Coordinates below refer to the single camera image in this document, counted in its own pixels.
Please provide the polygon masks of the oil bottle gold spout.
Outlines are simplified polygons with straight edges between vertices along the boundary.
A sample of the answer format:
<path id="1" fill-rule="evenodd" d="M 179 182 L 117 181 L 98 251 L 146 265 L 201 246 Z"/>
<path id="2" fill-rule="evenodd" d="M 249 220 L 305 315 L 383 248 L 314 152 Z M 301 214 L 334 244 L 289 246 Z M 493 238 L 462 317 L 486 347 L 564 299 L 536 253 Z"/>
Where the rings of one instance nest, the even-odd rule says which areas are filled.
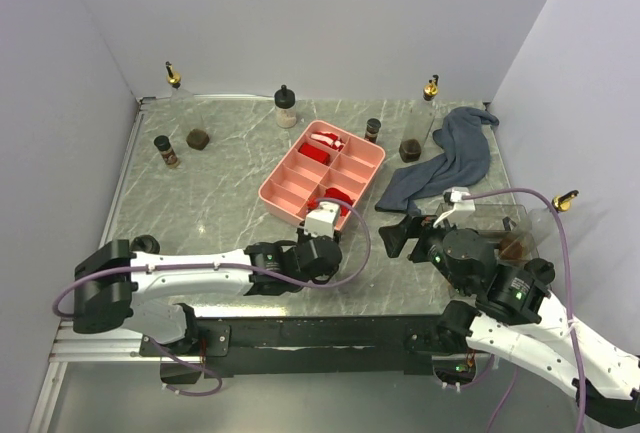
<path id="1" fill-rule="evenodd" d="M 571 202 L 579 195 L 571 190 L 556 196 L 551 207 L 532 209 L 498 245 L 499 258 L 506 261 L 520 261 L 534 257 L 537 247 L 553 232 L 557 231 L 554 214 L 566 212 Z"/>

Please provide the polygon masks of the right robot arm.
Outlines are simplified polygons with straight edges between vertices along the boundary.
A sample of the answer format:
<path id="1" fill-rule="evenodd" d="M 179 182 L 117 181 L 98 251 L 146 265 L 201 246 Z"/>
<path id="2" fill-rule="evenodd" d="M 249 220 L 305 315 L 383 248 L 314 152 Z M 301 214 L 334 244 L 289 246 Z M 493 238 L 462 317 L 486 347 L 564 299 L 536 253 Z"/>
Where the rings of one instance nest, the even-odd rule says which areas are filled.
<path id="1" fill-rule="evenodd" d="M 432 264 L 474 300 L 453 300 L 440 316 L 436 335 L 447 351 L 491 353 L 549 381 L 605 426 L 638 425 L 638 356 L 569 316 L 549 287 L 552 263 L 502 260 L 496 233 L 437 224 L 433 216 L 406 216 L 379 234 L 390 258 L 415 240 L 409 261 Z"/>

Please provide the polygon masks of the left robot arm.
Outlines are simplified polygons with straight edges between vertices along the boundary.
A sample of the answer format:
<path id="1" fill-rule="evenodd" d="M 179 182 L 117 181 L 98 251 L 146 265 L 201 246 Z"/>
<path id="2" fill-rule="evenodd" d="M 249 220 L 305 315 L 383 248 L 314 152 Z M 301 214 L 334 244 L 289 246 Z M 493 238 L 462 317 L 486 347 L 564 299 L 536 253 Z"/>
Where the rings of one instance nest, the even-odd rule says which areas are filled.
<path id="1" fill-rule="evenodd" d="M 202 330 L 192 306 L 169 298 L 297 293 L 327 285 L 341 261 L 339 245 L 327 236 L 183 256 L 133 252 L 128 241 L 115 240 L 76 268 L 73 330 L 90 335 L 125 328 L 186 355 L 199 345 Z"/>

